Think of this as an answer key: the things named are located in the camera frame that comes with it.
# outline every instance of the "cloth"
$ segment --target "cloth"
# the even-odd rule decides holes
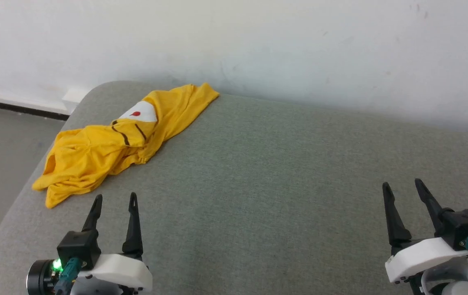
[[[148,162],[163,142],[183,131],[217,96],[208,84],[152,91],[110,126],[60,132],[32,189],[48,189],[49,209],[71,195],[91,192],[107,175]]]

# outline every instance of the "gray fabric surface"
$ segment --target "gray fabric surface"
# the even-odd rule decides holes
[[[153,89],[103,84],[64,129],[108,124]],[[99,193],[106,253],[120,251],[137,193],[155,294],[410,294],[384,270],[383,181],[416,238],[433,231],[415,177],[442,205],[468,207],[468,133],[230,95],[147,164],[56,209],[30,190],[42,169],[0,226],[0,294],[25,293],[28,267],[56,256]]]

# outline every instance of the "green led light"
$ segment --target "green led light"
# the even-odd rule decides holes
[[[54,262],[52,263],[52,267],[55,271],[63,271],[61,259],[57,258],[57,260],[54,260]]]

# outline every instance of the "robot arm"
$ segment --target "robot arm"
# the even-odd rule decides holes
[[[57,246],[59,259],[38,260],[28,272],[29,295],[138,295],[152,290],[152,274],[142,261],[137,196],[131,193],[129,227],[121,254],[101,254],[98,195],[81,231],[69,231]]]
[[[414,295],[468,295],[468,209],[455,212],[442,208],[421,179],[415,183],[436,232],[434,238],[412,240],[394,205],[389,184],[383,184],[391,245],[391,257],[385,263],[389,280],[410,283]],[[427,287],[439,280],[453,282]]]

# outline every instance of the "black stripe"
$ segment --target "black stripe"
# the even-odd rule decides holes
[[[125,133],[117,131],[114,126],[112,126],[112,130],[114,130],[115,132],[121,133],[121,135],[123,136],[123,139],[125,140],[125,145],[130,145],[129,138],[127,137]]]
[[[136,128],[139,130],[139,132],[141,132],[142,138],[144,138],[144,140],[146,140],[146,135],[142,132],[142,130],[139,128],[139,126],[137,126],[137,124],[134,124],[134,125],[136,125]]]
[[[34,116],[43,116],[45,118],[62,120],[62,121],[66,121],[69,118],[69,115],[65,115],[65,114],[58,114],[54,112],[36,110],[36,109],[25,108],[25,107],[20,107],[20,106],[13,106],[7,103],[0,103],[0,109],[9,110],[9,111],[18,112],[18,113],[31,114]]]

